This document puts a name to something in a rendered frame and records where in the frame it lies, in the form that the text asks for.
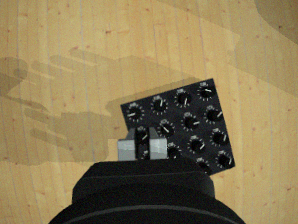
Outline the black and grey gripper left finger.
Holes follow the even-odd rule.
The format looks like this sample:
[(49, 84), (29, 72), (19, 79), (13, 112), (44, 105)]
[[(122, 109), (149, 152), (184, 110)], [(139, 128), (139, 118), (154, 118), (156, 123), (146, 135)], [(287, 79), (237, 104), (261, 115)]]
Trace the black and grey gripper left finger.
[(125, 139), (117, 141), (118, 161), (130, 161), (138, 159), (138, 128), (130, 128)]

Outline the black knob box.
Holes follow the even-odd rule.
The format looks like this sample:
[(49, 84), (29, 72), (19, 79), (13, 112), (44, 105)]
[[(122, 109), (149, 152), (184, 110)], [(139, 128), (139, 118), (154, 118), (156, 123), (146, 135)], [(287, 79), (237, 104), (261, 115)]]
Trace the black knob box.
[(213, 78), (120, 107), (127, 130), (138, 128), (137, 160), (150, 159), (146, 128), (154, 127), (158, 137), (167, 139), (167, 158), (189, 157), (209, 176), (236, 167)]

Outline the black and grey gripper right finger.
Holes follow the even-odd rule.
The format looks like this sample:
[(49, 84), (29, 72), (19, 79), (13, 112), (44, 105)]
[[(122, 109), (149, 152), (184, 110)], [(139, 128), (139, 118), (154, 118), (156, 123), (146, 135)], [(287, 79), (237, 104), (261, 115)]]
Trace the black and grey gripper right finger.
[[(150, 137), (150, 138), (149, 138)], [(167, 139), (158, 137), (154, 127), (147, 127), (147, 146), (148, 158), (166, 159), (167, 158)], [(150, 148), (150, 153), (149, 153)]]

